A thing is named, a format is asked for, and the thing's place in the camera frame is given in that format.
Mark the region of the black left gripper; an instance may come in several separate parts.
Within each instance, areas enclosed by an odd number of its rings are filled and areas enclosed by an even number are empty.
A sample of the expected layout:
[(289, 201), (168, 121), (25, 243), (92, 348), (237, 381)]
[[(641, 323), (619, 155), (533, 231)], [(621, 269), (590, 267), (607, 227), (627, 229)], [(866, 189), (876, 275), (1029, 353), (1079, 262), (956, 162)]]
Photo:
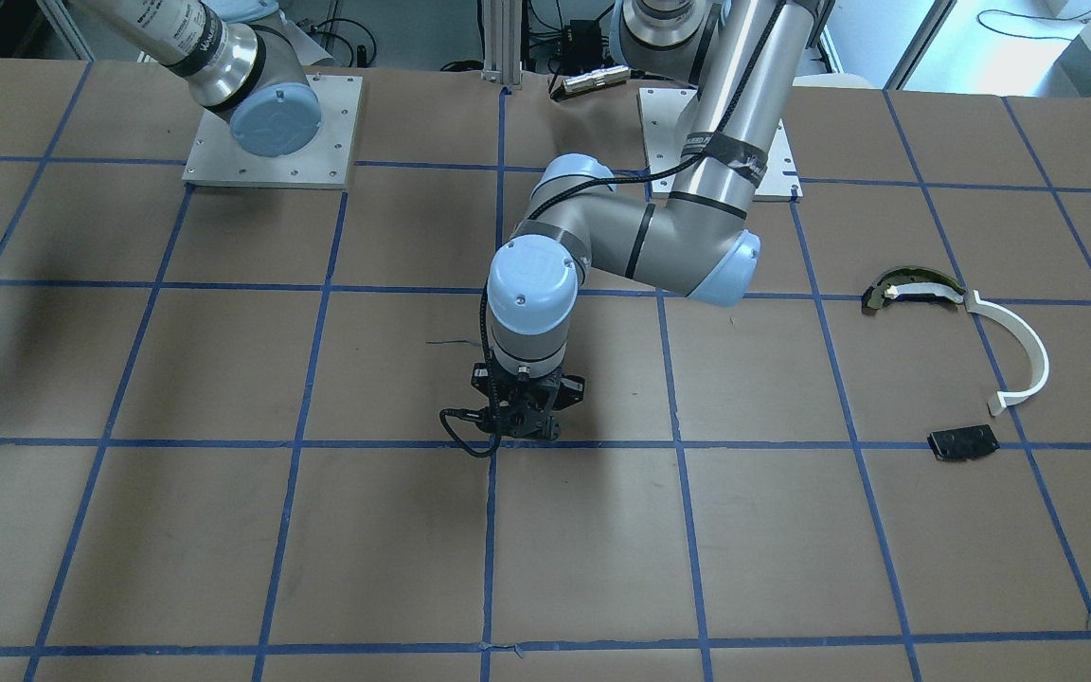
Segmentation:
[[(554, 368), (543, 376), (512, 376), (502, 367), (494, 366), (493, 371), (489, 371), (484, 363), (476, 363), (471, 385), (482, 394), (494, 388), (496, 404), (526, 404), (533, 414), (532, 432), (528, 440), (554, 441), (562, 434), (562, 427), (551, 414), (583, 400), (585, 379), (564, 375), (563, 368)], [(480, 410), (469, 410), (468, 422), (479, 426)]]

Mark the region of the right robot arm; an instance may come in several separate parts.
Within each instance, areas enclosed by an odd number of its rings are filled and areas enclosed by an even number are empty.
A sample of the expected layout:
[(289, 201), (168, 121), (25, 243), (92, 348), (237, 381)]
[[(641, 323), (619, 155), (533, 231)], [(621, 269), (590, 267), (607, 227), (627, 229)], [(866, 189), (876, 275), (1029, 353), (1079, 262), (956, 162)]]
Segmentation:
[(278, 158), (319, 133), (322, 109), (277, 1), (82, 1), (187, 82), (242, 149)]

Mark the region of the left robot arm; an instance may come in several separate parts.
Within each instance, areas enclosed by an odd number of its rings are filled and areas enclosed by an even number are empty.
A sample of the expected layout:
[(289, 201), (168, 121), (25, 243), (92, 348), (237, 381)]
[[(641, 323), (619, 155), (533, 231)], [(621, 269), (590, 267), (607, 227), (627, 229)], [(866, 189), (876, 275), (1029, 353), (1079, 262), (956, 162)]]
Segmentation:
[(594, 156), (548, 164), (527, 213), (491, 260), (479, 302), (477, 410), (437, 418), (490, 438), (552, 441), (554, 414), (579, 404), (563, 371), (573, 308), (594, 270), (650, 288), (738, 306), (760, 259), (746, 213), (799, 61), (831, 1), (618, 1), (610, 48), (619, 63), (693, 87), (671, 140), (678, 159), (650, 174), (613, 174)]

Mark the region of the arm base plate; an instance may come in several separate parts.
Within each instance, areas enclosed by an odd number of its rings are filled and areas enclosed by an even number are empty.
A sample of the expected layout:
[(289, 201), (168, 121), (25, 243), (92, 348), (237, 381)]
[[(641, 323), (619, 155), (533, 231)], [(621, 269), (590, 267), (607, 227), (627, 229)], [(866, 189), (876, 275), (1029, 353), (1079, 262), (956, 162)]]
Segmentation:
[[(649, 174), (661, 174), (674, 168), (683, 161), (681, 152), (699, 153), (709, 144), (714, 146), (715, 158), (730, 161), (732, 167), (741, 171), (746, 169), (746, 154), (733, 148), (728, 130), (717, 135), (690, 137), (686, 125), (693, 118), (696, 105), (694, 89), (639, 89), (642, 144), (649, 161)], [(759, 149), (753, 149), (752, 153), (758, 157), (755, 160), (755, 169), (759, 172), (755, 190), (757, 202), (789, 202), (804, 198), (783, 121), (777, 122), (769, 152), (762, 154)]]
[(309, 75), (204, 113), (183, 178), (200, 187), (345, 189), (363, 77)]

